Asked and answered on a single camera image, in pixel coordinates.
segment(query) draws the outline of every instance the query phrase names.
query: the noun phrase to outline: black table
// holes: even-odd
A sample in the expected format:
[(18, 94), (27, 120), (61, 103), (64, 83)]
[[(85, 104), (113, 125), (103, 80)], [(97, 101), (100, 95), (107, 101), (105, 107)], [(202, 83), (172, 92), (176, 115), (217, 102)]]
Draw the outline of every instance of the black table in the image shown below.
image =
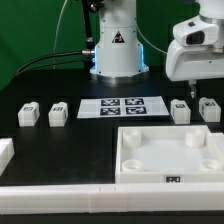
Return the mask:
[[(198, 111), (201, 97), (214, 98), (223, 108), (223, 87), (223, 79), (199, 81), (198, 96), (192, 99), (187, 82), (169, 81), (159, 67), (151, 69), (149, 80), (119, 87), (89, 80), (84, 70), (23, 74), (0, 92), (0, 137), (12, 137), (15, 146), (15, 156), (1, 176), (0, 186), (114, 183), (119, 126), (174, 125), (170, 116), (78, 120), (81, 99), (162, 96), (168, 110), (171, 100), (185, 100), (192, 110), (192, 125), (224, 132), (223, 119), (205, 123)], [(17, 113), (30, 102), (39, 103), (40, 119), (35, 127), (20, 128)], [(65, 127), (50, 128), (48, 112), (58, 102), (68, 103), (69, 118)], [(2, 216), (0, 223), (215, 223), (224, 221), (222, 215), (224, 212)]]

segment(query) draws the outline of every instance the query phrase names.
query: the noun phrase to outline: small white block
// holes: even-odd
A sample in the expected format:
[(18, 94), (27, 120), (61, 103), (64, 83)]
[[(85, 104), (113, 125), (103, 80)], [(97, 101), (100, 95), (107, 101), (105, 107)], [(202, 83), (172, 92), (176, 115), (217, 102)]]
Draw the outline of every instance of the small white block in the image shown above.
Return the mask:
[(12, 139), (0, 139), (0, 176), (14, 155)]
[(201, 98), (199, 101), (199, 113), (205, 122), (220, 122), (221, 107), (214, 99)]
[(67, 103), (54, 104), (48, 114), (50, 127), (64, 127), (68, 118)]
[(36, 102), (24, 104), (18, 113), (20, 127), (32, 127), (40, 116), (39, 104)]
[(191, 110), (185, 101), (173, 100), (171, 102), (170, 114), (175, 124), (190, 124)]

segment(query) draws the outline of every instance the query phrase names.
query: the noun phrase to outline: wire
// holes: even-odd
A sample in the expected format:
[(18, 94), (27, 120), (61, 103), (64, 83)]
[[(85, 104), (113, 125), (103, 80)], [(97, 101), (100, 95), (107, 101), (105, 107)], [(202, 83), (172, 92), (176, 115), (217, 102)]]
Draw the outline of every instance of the wire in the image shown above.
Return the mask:
[(52, 64), (47, 64), (47, 65), (36, 66), (36, 67), (33, 67), (33, 68), (29, 68), (29, 69), (23, 70), (23, 71), (21, 71), (19, 73), (16, 73), (14, 75), (13, 79), (17, 78), (22, 73), (29, 72), (29, 71), (32, 71), (32, 70), (36, 70), (36, 69), (39, 69), (39, 68), (45, 68), (45, 67), (50, 67), (50, 66), (55, 66), (55, 65), (64, 65), (64, 64), (70, 64), (70, 63), (75, 63), (75, 62), (83, 62), (83, 61), (82, 60), (73, 60), (73, 61), (67, 61), (67, 62), (58, 62), (58, 63), (52, 63)]
[(155, 45), (153, 45), (151, 42), (149, 42), (149, 41), (145, 38), (145, 36), (142, 34), (141, 30), (139, 29), (138, 24), (136, 24), (136, 27), (137, 27), (137, 31), (138, 31), (138, 33), (140, 34), (140, 36), (142, 37), (142, 39), (143, 39), (149, 46), (151, 46), (152, 48), (156, 49), (157, 51), (159, 51), (159, 52), (161, 52), (161, 53), (163, 53), (163, 54), (167, 54), (167, 52), (165, 52), (165, 51), (159, 49), (158, 47), (156, 47)]
[(39, 61), (44, 61), (44, 60), (46, 60), (46, 59), (50, 59), (50, 58), (68, 57), (68, 56), (81, 55), (81, 54), (82, 54), (81, 51), (74, 51), (74, 52), (67, 52), (67, 53), (60, 53), (60, 54), (50, 54), (50, 55), (46, 55), (46, 56), (43, 56), (43, 57), (39, 57), (39, 58), (36, 58), (36, 59), (34, 59), (34, 60), (32, 60), (32, 61), (26, 63), (26, 64), (23, 65), (22, 67), (20, 67), (20, 68), (17, 70), (15, 76), (16, 76), (18, 73), (22, 72), (22, 71), (23, 71), (24, 69), (26, 69), (27, 67), (29, 67), (30, 65), (35, 64), (35, 63), (37, 63), (37, 62), (39, 62)]
[(62, 6), (62, 9), (61, 9), (60, 15), (59, 15), (58, 24), (57, 24), (56, 33), (55, 33), (54, 54), (56, 54), (56, 49), (57, 49), (57, 45), (58, 45), (59, 30), (60, 30), (60, 27), (61, 27), (62, 18), (63, 18), (63, 15), (64, 15), (64, 11), (66, 9), (66, 6), (68, 4), (68, 1), (69, 0), (65, 0), (64, 4)]

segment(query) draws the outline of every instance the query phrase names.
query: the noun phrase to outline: warning label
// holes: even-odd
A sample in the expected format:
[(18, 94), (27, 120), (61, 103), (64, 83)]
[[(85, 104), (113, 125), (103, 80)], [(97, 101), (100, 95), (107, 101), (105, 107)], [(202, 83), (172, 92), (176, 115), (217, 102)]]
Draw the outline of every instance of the warning label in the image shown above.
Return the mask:
[(114, 37), (112, 43), (114, 44), (123, 44), (125, 43), (124, 38), (122, 37), (121, 33), (118, 31), (116, 36)]

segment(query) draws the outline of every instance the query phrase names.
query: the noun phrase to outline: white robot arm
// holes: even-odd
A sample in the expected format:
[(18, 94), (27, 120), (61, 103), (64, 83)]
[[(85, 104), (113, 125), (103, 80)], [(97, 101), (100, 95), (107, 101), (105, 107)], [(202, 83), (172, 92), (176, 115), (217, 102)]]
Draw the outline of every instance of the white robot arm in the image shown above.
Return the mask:
[(176, 25), (166, 73), (172, 81), (224, 77), (224, 0), (197, 0), (200, 15)]

